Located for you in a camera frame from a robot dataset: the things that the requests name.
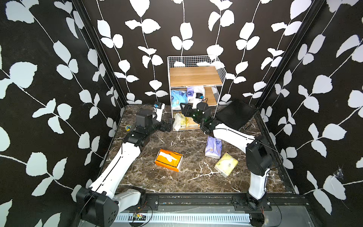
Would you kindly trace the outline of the light blue tissue pack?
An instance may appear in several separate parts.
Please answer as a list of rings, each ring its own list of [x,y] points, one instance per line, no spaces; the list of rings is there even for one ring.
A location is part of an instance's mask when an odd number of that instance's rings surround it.
[[[179,111],[181,110],[181,103],[188,103],[186,90],[171,90],[171,107],[173,110]]]

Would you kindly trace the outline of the purple white tissue pack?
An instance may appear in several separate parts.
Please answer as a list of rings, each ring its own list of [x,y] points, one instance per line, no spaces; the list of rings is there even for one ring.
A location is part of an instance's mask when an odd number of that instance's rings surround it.
[[[193,104],[195,99],[204,99],[205,89],[203,86],[195,86],[187,88],[187,99],[189,104]]]

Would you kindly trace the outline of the purple tissue pack top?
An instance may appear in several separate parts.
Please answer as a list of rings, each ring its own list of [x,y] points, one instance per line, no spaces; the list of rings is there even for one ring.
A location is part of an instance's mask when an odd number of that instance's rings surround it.
[[[208,136],[205,148],[205,156],[213,159],[220,159],[222,153],[222,141]]]

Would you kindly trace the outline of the orange tissue box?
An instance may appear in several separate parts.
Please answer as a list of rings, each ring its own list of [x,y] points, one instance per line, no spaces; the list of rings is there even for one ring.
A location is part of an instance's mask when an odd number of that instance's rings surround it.
[[[183,162],[183,155],[177,152],[160,149],[155,160],[157,166],[180,172]]]

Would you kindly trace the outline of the pale yellow tissue pack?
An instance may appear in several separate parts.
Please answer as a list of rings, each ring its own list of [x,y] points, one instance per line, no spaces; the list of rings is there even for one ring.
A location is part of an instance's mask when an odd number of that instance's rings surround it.
[[[216,163],[215,169],[224,177],[227,178],[234,168],[237,166],[238,160],[233,158],[228,153],[225,153],[222,158]]]

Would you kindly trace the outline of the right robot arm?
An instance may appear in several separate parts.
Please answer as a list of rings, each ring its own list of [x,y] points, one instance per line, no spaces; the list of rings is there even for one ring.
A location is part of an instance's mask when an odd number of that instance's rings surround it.
[[[252,211],[260,209],[266,200],[267,177],[273,165],[272,148],[263,142],[265,138],[244,134],[212,117],[207,103],[198,103],[196,109],[187,103],[181,103],[180,107],[181,113],[191,117],[205,134],[225,141],[246,154],[246,165],[251,173],[246,203]]]

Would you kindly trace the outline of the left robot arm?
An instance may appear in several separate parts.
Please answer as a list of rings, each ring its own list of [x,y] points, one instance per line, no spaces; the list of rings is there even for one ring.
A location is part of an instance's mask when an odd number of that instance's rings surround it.
[[[161,117],[161,110],[138,111],[134,128],[123,138],[111,163],[89,188],[82,187],[77,192],[80,219],[99,227],[109,227],[119,212],[139,203],[139,190],[128,189],[120,194],[116,190],[129,167],[149,142],[150,136],[156,131],[172,131],[175,119],[162,120]]]

